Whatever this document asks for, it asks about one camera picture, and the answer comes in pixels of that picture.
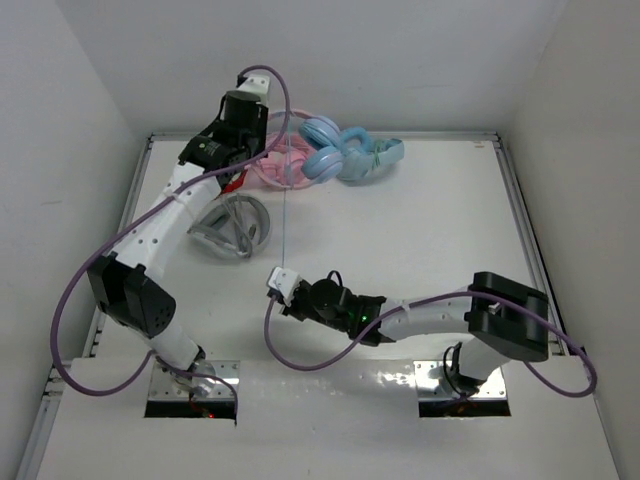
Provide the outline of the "blue pink headphones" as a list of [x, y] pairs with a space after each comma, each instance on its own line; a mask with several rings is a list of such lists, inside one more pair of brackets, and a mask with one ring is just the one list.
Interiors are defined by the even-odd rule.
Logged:
[[298, 132], [316, 150], [303, 164], [302, 173], [314, 184], [335, 178], [343, 167], [339, 127], [327, 117], [312, 114]]

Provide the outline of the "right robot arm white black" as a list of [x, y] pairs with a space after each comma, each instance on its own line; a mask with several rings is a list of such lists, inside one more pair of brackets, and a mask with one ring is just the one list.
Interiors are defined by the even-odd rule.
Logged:
[[267, 281], [282, 314], [311, 320], [345, 334], [355, 344], [378, 347], [411, 337], [465, 334], [445, 349], [439, 386], [455, 399], [477, 394], [510, 361], [539, 363], [549, 355], [547, 296], [492, 272], [436, 300], [394, 300], [357, 295], [336, 274], [314, 283], [275, 268]]

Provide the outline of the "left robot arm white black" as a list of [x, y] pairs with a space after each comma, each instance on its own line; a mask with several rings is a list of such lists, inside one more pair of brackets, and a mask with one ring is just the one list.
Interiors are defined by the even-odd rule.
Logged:
[[176, 301], [160, 281], [196, 217], [231, 182], [230, 167], [264, 150], [267, 118], [266, 91], [227, 92], [215, 120], [179, 154], [149, 219], [88, 269], [98, 308], [176, 369], [190, 369], [202, 354], [176, 319]]

